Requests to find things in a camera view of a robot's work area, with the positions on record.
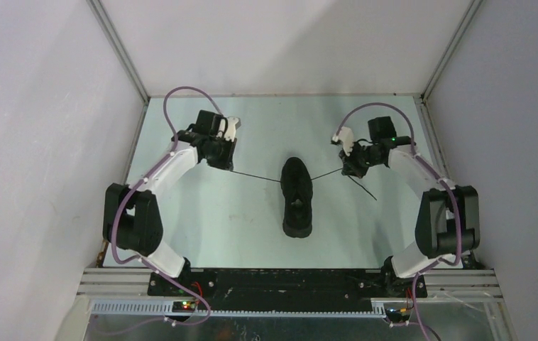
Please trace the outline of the black sneaker shoe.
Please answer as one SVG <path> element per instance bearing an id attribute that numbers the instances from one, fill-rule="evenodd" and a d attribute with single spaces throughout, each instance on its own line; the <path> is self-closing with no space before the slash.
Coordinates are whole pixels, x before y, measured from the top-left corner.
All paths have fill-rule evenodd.
<path id="1" fill-rule="evenodd" d="M 302 159 L 290 157 L 282 167 L 280 187 L 285 200 L 282 229 L 292 238 L 312 233 L 313 184 Z"/>

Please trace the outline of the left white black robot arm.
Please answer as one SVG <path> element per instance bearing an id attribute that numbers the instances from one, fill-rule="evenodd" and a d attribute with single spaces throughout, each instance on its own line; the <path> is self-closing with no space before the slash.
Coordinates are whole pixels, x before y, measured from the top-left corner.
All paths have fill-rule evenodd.
<path id="1" fill-rule="evenodd" d="M 167 275 L 165 287 L 176 296 L 189 293 L 192 276 L 183 271 L 187 259 L 174 251 L 164 236 L 158 201 L 201 161 L 232 171 L 240 125 L 238 117 L 201 110 L 196 122 L 171 138 L 169 149 L 139 180 L 130 185 L 113 183 L 106 189 L 104 240 L 113 251 L 131 251 L 135 259 Z"/>

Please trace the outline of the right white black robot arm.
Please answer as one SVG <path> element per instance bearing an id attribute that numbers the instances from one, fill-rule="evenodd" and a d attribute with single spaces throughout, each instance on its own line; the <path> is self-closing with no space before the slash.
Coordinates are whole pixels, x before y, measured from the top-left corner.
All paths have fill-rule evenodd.
<path id="1" fill-rule="evenodd" d="M 355 140 L 350 128 L 340 126 L 332 137 L 341 146 L 343 175 L 362 178 L 368 169 L 385 166 L 397 173 L 420 200 L 415 240 L 390 259 L 392 271 L 381 277 L 381 288 L 391 297 L 401 296 L 411 278 L 438 264 L 456 266 L 464 252 L 480 241 L 478 193 L 439 173 L 421 156 L 411 136 L 399 136 L 390 117 L 368 122 L 370 141 Z"/>

